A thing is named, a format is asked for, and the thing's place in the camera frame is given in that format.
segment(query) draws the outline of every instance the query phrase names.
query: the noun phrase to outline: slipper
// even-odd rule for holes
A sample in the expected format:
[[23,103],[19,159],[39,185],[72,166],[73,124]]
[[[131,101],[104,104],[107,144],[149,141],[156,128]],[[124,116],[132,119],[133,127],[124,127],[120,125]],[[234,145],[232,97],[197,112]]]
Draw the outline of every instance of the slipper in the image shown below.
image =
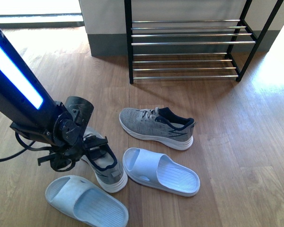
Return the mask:
[[47,187],[46,200],[57,210],[93,227],[125,227],[127,208],[80,176],[60,177]]
[[123,155],[127,175],[142,185],[182,196],[193,196],[200,189],[198,175],[165,154],[129,148]]

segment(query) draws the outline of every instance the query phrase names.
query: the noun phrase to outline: slipper strap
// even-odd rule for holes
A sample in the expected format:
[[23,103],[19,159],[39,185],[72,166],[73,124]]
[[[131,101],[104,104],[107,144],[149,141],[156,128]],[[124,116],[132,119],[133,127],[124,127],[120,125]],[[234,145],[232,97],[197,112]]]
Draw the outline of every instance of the slipper strap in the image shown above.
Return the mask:
[[78,219],[74,214],[74,206],[81,195],[92,188],[90,182],[70,177],[69,181],[61,188],[58,194],[53,198],[51,204],[61,212]]
[[145,149],[139,149],[140,153],[135,161],[135,164],[131,172],[140,178],[140,180],[146,181],[147,177],[151,183],[159,183],[157,176],[157,169],[161,157],[165,154],[151,152]]

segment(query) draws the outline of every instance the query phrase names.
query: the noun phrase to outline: sneaker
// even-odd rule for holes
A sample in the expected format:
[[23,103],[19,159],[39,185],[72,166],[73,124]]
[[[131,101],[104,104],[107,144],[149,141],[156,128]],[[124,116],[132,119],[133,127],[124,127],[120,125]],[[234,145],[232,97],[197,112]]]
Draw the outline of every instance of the sneaker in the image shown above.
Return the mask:
[[193,144],[193,118],[175,115],[168,107],[154,110],[125,108],[119,115],[123,129],[140,140],[155,140],[166,146],[186,150]]
[[[103,137],[93,128],[87,127],[83,140],[100,140]],[[109,193],[118,192],[127,183],[127,174],[108,144],[91,148],[81,159],[87,162],[96,174],[99,185]]]

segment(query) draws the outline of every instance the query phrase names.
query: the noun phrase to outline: white sole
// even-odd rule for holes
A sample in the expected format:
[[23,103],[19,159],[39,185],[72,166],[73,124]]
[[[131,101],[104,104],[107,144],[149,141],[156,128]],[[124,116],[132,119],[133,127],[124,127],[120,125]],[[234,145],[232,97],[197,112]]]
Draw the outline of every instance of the white sole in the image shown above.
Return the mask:
[[119,116],[119,122],[122,126],[122,128],[128,133],[130,134],[132,137],[135,137],[139,140],[153,140],[153,141],[157,141],[160,143],[163,143],[164,145],[176,149],[176,150],[187,150],[188,148],[191,147],[191,145],[193,145],[194,142],[194,138],[193,136],[191,136],[187,141],[184,142],[180,142],[180,141],[176,141],[176,140],[172,140],[166,137],[161,137],[161,136],[146,136],[146,135],[141,135],[138,134],[134,131],[131,131],[130,129],[128,129],[122,122]]
[[[92,164],[91,162],[88,160],[88,158],[86,156],[82,156],[81,160],[87,162],[91,167]],[[101,181],[101,179],[98,178],[97,173],[94,171],[95,175],[96,175],[96,179],[99,183],[99,185],[108,193],[115,193],[120,191],[121,189],[123,189],[128,181],[128,177],[126,172],[123,170],[123,175],[121,177],[121,179],[117,182],[117,183],[113,183],[113,184],[106,184],[104,182]]]

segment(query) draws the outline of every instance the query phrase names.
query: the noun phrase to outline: white wall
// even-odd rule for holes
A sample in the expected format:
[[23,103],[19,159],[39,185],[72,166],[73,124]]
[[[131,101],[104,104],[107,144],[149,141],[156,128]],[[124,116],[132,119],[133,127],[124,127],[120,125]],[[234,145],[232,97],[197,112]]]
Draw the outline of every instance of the white wall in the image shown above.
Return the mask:
[[[261,30],[276,0],[253,0],[246,17]],[[80,0],[87,34],[124,34],[124,0]],[[133,20],[238,19],[245,0],[132,0]],[[284,2],[269,30],[284,25]]]

